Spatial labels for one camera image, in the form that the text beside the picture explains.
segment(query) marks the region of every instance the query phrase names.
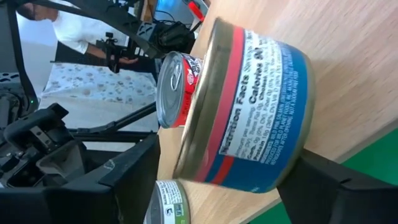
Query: wooden table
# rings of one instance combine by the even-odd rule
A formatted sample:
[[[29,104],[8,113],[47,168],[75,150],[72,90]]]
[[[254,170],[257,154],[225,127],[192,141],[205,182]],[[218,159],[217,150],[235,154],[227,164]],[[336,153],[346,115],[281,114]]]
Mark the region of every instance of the wooden table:
[[[192,55],[206,52],[217,16],[308,54],[317,101],[307,149],[341,162],[398,126],[398,1],[213,0]],[[159,133],[159,178],[169,179],[182,129]],[[275,190],[183,184],[194,224],[246,223],[279,202]]]
[[[157,0],[140,0],[134,5],[134,13],[144,22],[152,22],[156,11]]]

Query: nutrition facts label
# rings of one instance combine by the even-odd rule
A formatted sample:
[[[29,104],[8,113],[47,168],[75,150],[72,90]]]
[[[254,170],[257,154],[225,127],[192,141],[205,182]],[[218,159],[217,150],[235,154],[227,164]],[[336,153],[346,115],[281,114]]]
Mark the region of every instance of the nutrition facts label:
[[[164,205],[182,203],[182,196],[175,181],[158,180],[156,184],[159,186]]]
[[[250,30],[244,37],[241,74],[219,154],[274,165],[291,131],[298,73],[284,44]]]

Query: small can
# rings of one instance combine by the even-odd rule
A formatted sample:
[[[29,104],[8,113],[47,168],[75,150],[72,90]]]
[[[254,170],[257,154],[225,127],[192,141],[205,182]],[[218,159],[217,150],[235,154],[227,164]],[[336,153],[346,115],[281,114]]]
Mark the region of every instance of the small can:
[[[308,136],[314,90],[303,52],[217,18],[174,178],[254,193],[274,189]]]
[[[202,60],[180,52],[167,54],[159,73],[156,112],[163,128],[185,124]]]
[[[158,180],[144,224],[190,224],[187,195],[177,180]]]

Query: blue can label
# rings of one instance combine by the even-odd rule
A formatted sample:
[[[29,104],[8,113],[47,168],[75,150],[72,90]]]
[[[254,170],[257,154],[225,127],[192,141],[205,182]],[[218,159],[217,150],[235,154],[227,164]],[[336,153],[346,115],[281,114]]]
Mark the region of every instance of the blue can label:
[[[305,59],[250,30],[236,28],[233,39],[234,65],[206,149],[211,165],[201,174],[204,182],[267,192],[297,147],[308,95]]]

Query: person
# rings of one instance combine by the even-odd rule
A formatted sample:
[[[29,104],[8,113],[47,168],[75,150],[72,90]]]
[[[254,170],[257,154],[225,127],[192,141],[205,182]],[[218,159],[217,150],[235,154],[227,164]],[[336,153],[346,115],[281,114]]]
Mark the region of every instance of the person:
[[[55,3],[75,7],[69,2],[51,0]],[[107,32],[113,33],[117,43],[125,43],[127,36],[117,29],[102,21],[79,16],[69,12],[59,11],[33,3],[25,3],[17,9],[17,13],[31,21],[50,20],[58,41],[82,54],[92,54],[98,58],[106,58],[105,52],[95,46],[97,40],[105,40]],[[138,58],[121,58],[121,64],[130,65],[138,61]]]

